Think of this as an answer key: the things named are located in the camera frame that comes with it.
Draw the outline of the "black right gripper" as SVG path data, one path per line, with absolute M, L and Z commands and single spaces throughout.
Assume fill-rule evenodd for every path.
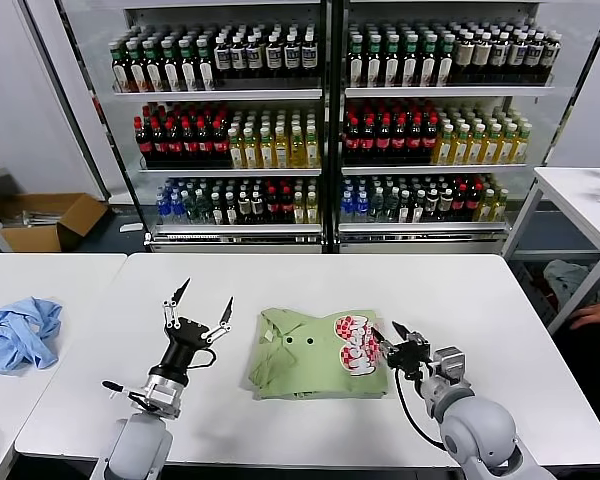
M 388 366 L 402 371 L 406 380 L 422 380 L 422 368 L 431 361 L 428 341 L 419 332 L 411 331 L 401 323 L 392 321 L 392 326 L 401 339 L 396 346 L 375 327 L 371 328 L 379 351 L 383 357 L 388 357 Z

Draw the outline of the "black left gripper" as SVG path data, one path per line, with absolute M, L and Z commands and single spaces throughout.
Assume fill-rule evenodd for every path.
M 218 324 L 209 328 L 179 316 L 178 305 L 190 279 L 163 302 L 165 333 L 169 345 L 159 363 L 159 375 L 176 383 L 188 383 L 187 371 L 197 351 L 205 349 L 231 330 L 230 319 L 234 297 L 231 297 Z

